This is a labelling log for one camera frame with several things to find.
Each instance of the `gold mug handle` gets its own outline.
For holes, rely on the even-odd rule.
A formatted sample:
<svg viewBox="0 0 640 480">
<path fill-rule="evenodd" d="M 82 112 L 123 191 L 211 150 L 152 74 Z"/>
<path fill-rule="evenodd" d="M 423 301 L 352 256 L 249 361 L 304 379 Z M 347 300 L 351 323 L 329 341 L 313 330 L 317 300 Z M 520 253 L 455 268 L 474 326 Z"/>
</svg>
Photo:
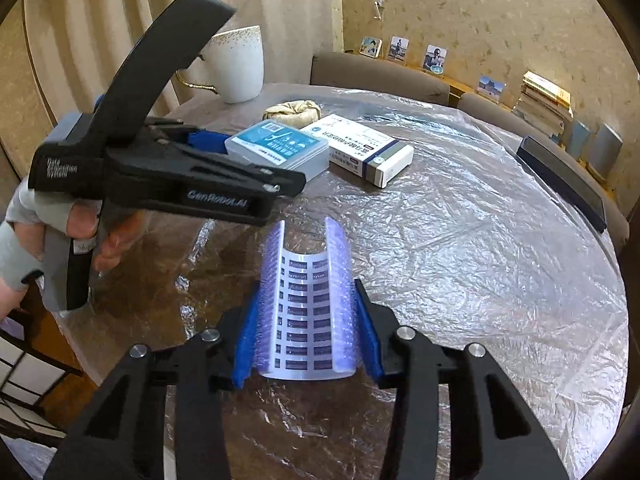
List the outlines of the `gold mug handle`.
<svg viewBox="0 0 640 480">
<path fill-rule="evenodd" d="M 204 61 L 204 56 L 202 54 L 198 54 L 198 57 Z M 218 94 L 216 87 L 213 85 L 198 85 L 195 83 L 189 83 L 185 78 L 182 77 L 179 70 L 175 71 L 175 78 L 183 85 L 188 86 L 189 88 L 197 88 L 199 90 L 209 90 L 214 94 Z"/>
</svg>

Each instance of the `mug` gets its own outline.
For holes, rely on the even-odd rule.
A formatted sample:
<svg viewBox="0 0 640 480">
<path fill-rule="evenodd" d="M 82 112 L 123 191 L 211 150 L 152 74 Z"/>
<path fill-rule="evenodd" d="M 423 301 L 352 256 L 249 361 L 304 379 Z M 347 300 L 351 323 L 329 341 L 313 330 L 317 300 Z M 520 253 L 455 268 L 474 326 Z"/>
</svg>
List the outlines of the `mug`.
<svg viewBox="0 0 640 480">
<path fill-rule="evenodd" d="M 216 34 L 199 57 L 206 63 L 214 86 L 190 83 L 176 72 L 176 78 L 183 85 L 210 90 L 229 104 L 249 101 L 262 91 L 264 55 L 260 25 Z"/>
</svg>

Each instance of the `photograph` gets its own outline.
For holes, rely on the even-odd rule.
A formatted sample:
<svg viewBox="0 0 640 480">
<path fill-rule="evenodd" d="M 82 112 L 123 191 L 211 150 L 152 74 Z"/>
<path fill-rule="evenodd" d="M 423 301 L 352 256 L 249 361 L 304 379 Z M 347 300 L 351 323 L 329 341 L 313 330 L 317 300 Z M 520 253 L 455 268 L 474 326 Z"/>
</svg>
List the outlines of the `photograph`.
<svg viewBox="0 0 640 480">
<path fill-rule="evenodd" d="M 389 43 L 389 52 L 386 54 L 386 58 L 389 61 L 404 61 L 408 47 L 409 40 L 407 38 L 394 36 L 391 38 L 391 43 Z"/>
<path fill-rule="evenodd" d="M 494 81 L 490 77 L 483 75 L 478 83 L 478 93 L 499 101 L 505 86 L 505 83 Z"/>
<path fill-rule="evenodd" d="M 380 55 L 381 48 L 382 40 L 366 36 L 362 38 L 362 43 L 360 44 L 360 53 L 363 56 L 378 57 Z"/>
<path fill-rule="evenodd" d="M 444 72 L 442 67 L 444 59 L 447 57 L 447 49 L 440 46 L 429 45 L 427 47 L 427 53 L 424 55 L 424 62 L 422 68 L 424 70 L 430 70 L 433 73 L 441 74 Z"/>
</svg>

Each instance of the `silver screw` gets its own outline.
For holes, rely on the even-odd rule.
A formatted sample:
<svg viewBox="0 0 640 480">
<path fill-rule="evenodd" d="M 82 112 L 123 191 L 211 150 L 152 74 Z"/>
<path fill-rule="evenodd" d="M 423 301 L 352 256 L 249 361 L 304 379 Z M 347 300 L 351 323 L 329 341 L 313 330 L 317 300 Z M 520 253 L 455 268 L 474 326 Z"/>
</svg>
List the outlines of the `silver screw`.
<svg viewBox="0 0 640 480">
<path fill-rule="evenodd" d="M 129 350 L 129 355 L 134 359 L 140 359 L 146 355 L 146 346 L 145 345 L 133 345 L 131 350 Z"/>
<path fill-rule="evenodd" d="M 486 348 L 480 343 L 471 343 L 466 349 L 473 357 L 484 357 Z"/>
<path fill-rule="evenodd" d="M 200 338 L 207 343 L 213 343 L 220 339 L 220 332 L 215 328 L 206 328 L 200 333 Z"/>
<path fill-rule="evenodd" d="M 280 191 L 280 186 L 278 184 L 274 184 L 274 186 L 272 186 L 271 184 L 262 184 L 262 187 L 269 193 L 277 193 Z"/>
<path fill-rule="evenodd" d="M 415 330 L 410 326 L 401 326 L 396 330 L 396 335 L 405 341 L 411 341 L 415 337 Z"/>
</svg>

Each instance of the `round table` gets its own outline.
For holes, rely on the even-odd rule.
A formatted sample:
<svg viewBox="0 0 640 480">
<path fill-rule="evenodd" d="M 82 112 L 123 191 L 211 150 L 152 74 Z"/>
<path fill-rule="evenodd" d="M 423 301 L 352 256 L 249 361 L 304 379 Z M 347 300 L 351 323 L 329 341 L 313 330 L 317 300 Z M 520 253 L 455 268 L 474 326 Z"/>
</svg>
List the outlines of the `round table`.
<svg viewBox="0 0 640 480">
<path fill-rule="evenodd" d="M 332 166 L 301 196 L 278 202 L 273 221 L 286 220 L 286 248 L 319 252 L 324 218 L 340 222 L 354 277 L 371 299 L 438 344 L 483 343 L 570 477 L 581 478 L 613 436 L 625 390 L 625 291 L 609 236 L 516 161 L 516 137 L 451 108 L 280 84 L 239 105 L 203 93 L 172 115 L 235 133 L 295 99 L 410 142 L 415 156 L 386 189 Z M 99 383 L 133 343 L 165 348 L 215 325 L 246 300 L 269 228 L 153 214 L 148 234 L 100 280 L 92 305 L 59 317 L 87 373 Z M 393 400 L 362 371 L 317 383 L 254 374 L 224 403 L 233 476 L 377 478 Z M 440 437 L 438 476 L 448 430 Z"/>
</svg>

